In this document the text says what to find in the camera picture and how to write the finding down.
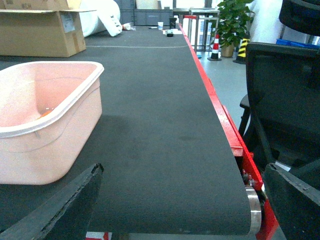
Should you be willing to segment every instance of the pink plastic basin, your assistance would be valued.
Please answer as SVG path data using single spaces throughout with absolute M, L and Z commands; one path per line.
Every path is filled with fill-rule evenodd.
M 52 183 L 101 114 L 97 62 L 38 61 L 0 71 L 0 184 Z

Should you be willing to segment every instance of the chair backrest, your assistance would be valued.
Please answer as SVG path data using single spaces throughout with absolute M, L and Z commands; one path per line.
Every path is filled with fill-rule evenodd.
M 298 32 L 320 36 L 320 1 L 283 0 L 279 19 Z
M 317 50 L 251 42 L 246 54 L 251 118 L 267 162 L 301 167 L 319 159 Z

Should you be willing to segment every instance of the white cup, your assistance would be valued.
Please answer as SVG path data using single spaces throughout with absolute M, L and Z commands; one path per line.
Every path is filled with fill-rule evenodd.
M 163 30 L 164 29 L 164 22 L 163 21 L 158 21 L 158 29 Z

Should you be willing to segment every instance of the plant pot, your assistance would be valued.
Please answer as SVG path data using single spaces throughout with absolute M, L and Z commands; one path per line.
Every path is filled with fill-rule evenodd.
M 232 58 L 234 55 L 235 46 L 232 43 L 229 46 L 223 46 L 221 48 L 221 57 Z

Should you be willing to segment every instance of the conveyor belt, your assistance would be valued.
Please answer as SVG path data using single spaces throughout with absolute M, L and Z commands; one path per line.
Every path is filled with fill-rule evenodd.
M 183 36 L 139 27 L 86 43 L 70 58 L 0 57 L 0 69 L 43 60 L 105 67 L 102 117 L 71 170 L 48 185 L 0 185 L 0 230 L 101 163 L 89 231 L 246 235 L 245 186 Z

